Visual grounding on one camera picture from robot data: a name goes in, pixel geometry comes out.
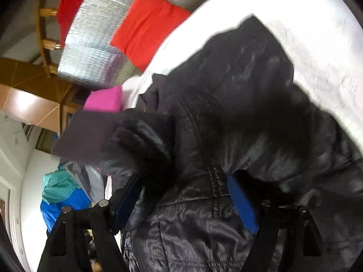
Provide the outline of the blue jacket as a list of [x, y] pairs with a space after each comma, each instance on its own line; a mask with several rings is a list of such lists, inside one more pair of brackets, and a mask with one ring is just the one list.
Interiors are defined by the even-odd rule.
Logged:
[[52, 231], [61, 210], [65, 206], [71, 206], [74, 210], [86, 209], [91, 205], [91, 200], [82, 189], [76, 189], [65, 201], [48, 204], [42, 200], [40, 210], [47, 227], [47, 235]]

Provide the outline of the wooden pillar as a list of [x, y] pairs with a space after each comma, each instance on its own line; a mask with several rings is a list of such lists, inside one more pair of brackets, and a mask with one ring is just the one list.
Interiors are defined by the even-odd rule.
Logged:
[[41, 65], [1, 58], [1, 112], [61, 134], [66, 118], [80, 107], [72, 101], [76, 84], [47, 76]]

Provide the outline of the black quilted jacket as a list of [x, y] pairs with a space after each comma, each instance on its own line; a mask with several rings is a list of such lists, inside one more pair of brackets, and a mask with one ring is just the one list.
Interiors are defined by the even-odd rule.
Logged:
[[153, 75], [135, 108], [73, 115], [55, 155], [99, 168], [115, 190], [133, 174], [144, 180], [126, 227], [132, 271], [242, 271], [255, 237], [228, 191], [235, 172], [309, 209], [331, 271], [362, 270], [362, 155], [293, 74], [250, 17]]

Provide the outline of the teal shirt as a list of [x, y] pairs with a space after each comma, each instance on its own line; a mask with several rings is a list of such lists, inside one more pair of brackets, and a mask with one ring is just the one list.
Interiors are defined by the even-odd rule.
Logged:
[[47, 204], [63, 202], [80, 188], [65, 166], [42, 177], [42, 199]]

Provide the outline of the red pillow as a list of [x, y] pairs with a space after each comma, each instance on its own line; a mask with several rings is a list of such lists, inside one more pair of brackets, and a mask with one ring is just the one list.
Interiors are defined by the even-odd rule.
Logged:
[[163, 41], [190, 14], [168, 0], [133, 0], [110, 45], [123, 52], [143, 72]]

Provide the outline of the white bed blanket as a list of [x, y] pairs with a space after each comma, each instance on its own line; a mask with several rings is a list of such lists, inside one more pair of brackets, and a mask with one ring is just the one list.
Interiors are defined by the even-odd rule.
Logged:
[[133, 108], [152, 84], [214, 35], [257, 17], [294, 64], [294, 82], [362, 146], [362, 28], [343, 0], [207, 0], [161, 44], [140, 76], [123, 84]]

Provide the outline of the silver foil insulation panel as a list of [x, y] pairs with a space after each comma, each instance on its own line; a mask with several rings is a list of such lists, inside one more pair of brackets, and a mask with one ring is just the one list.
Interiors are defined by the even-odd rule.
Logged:
[[[189, 11], [206, 0], [168, 0]], [[128, 61], [110, 42], [133, 0], [83, 0], [61, 54], [58, 75], [80, 85], [110, 87]]]

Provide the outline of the pink pillow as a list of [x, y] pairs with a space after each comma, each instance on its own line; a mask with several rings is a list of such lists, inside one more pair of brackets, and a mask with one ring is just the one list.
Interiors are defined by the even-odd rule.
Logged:
[[92, 91], [82, 109], [92, 112], [119, 112], [123, 107], [122, 94], [123, 90], [120, 85]]

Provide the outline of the grey garment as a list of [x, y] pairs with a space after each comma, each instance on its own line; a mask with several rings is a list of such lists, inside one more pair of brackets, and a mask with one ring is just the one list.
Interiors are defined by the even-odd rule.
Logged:
[[91, 202], [98, 203], [105, 199], [104, 178], [95, 168], [72, 161], [65, 164], [65, 169], [78, 186], [83, 189]]

